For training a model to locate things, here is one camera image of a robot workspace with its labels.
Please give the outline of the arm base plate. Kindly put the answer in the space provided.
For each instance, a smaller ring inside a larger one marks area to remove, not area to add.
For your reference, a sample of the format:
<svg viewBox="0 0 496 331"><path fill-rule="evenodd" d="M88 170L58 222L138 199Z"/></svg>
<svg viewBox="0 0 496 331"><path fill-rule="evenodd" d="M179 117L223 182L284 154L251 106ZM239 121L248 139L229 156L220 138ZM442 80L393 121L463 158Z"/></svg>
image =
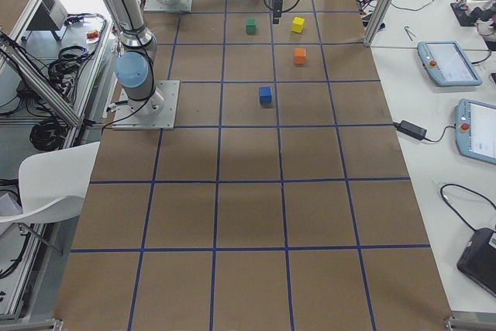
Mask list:
<svg viewBox="0 0 496 331"><path fill-rule="evenodd" d="M144 12L191 13L193 0L146 0Z"/></svg>
<svg viewBox="0 0 496 331"><path fill-rule="evenodd" d="M111 127L117 130L173 129L176 118L179 80L155 81L156 91L142 107L142 102L129 101L122 88Z"/></svg>

